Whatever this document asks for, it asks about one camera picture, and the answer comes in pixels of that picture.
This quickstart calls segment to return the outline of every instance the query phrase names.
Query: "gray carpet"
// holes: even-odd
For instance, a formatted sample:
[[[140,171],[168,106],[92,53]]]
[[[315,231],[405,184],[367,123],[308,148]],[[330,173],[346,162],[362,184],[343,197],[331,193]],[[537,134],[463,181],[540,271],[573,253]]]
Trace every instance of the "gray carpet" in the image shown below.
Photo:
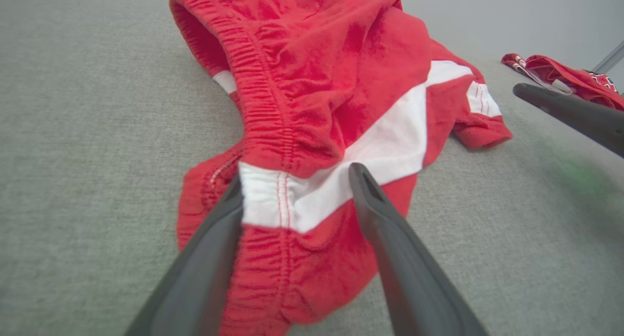
[[[515,139],[450,138],[408,221],[493,335],[624,332],[624,160],[482,69]],[[167,0],[0,0],[0,334],[120,335],[176,257],[181,177],[242,135]],[[379,279],[291,335],[390,335]]]

